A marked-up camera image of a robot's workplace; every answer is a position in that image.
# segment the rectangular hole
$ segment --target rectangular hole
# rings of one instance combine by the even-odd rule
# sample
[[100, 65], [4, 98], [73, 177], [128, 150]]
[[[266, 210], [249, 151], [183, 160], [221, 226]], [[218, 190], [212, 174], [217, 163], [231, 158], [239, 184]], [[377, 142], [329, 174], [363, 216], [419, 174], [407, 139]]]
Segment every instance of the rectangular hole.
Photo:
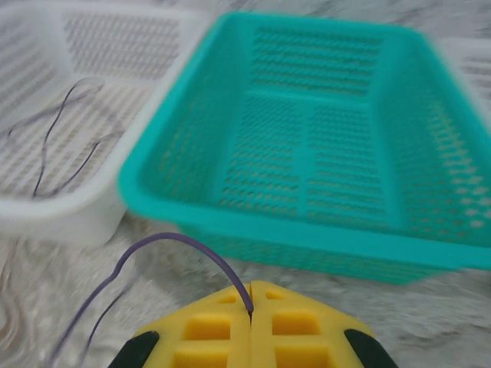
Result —
[[178, 351], [173, 368], [226, 368], [227, 354], [213, 351]]
[[277, 368], [336, 368], [323, 346], [281, 346], [275, 348]]
[[272, 318], [273, 335], [319, 335], [318, 319], [301, 310], [278, 312]]
[[184, 340], [229, 340], [230, 320], [203, 315], [190, 320], [184, 330]]

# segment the white plastic basket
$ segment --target white plastic basket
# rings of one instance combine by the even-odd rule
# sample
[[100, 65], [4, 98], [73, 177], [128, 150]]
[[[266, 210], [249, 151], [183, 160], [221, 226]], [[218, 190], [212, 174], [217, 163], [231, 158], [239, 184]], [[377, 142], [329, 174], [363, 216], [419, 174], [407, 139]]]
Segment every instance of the white plastic basket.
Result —
[[0, 232], [73, 245], [105, 243], [125, 206], [115, 180], [128, 153], [210, 24], [206, 13], [144, 5], [27, 2], [0, 8], [0, 132], [60, 105], [83, 77], [102, 89], [65, 107], [49, 138], [42, 192], [80, 167], [52, 198], [33, 198], [51, 113], [0, 140]]
[[491, 134], [491, 40], [444, 38], [437, 47]]

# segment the teal plastic basket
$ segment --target teal plastic basket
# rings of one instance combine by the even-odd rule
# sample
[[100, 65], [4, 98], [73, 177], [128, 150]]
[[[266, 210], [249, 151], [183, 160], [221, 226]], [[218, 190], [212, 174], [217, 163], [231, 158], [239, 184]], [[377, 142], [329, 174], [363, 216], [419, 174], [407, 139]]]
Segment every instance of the teal plastic basket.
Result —
[[120, 174], [223, 256], [407, 283], [490, 269], [491, 142], [406, 28], [229, 14]]

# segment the perforated basket wall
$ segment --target perforated basket wall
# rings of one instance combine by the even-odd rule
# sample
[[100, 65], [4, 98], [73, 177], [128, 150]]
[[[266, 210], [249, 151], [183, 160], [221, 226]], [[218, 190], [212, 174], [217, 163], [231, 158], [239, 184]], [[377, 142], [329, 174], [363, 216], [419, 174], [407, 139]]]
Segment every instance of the perforated basket wall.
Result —
[[[119, 165], [208, 24], [200, 13], [148, 6], [28, 2], [0, 8], [0, 217], [21, 220], [7, 232], [32, 233], [34, 226], [38, 237], [32, 222], [52, 218], [54, 208], [66, 217], [107, 195]], [[71, 95], [49, 136], [39, 193], [70, 179], [94, 144], [110, 138], [97, 144], [57, 198], [33, 200], [45, 135], [67, 92], [83, 78], [96, 78], [91, 83], [102, 88], [88, 93], [95, 88], [86, 83]], [[113, 210], [104, 217], [114, 213], [117, 220], [110, 221], [109, 232], [124, 213], [122, 204], [114, 204], [119, 202], [114, 189], [111, 193], [103, 207]], [[26, 201], [32, 207], [19, 207]], [[41, 205], [51, 206], [49, 215]], [[52, 238], [53, 229], [42, 227]]]
[[408, 282], [491, 265], [488, 145], [413, 31], [228, 15], [120, 187], [225, 256]]

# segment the plastic basket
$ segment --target plastic basket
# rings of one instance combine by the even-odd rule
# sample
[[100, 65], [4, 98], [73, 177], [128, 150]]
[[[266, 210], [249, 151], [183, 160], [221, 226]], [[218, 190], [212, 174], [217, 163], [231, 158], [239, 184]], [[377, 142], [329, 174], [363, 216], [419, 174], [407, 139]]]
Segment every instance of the plastic basket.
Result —
[[120, 190], [227, 257], [406, 283], [491, 266], [490, 150], [414, 31], [232, 14], [147, 127]]
[[41, 144], [56, 115], [0, 140], [0, 232], [75, 245], [107, 241], [125, 206], [120, 166], [209, 27], [205, 14], [150, 6], [27, 2], [0, 8], [0, 132], [60, 104], [83, 77], [104, 86], [66, 106], [48, 144], [40, 186], [49, 192], [72, 176], [94, 141], [100, 144], [62, 192], [32, 198]]

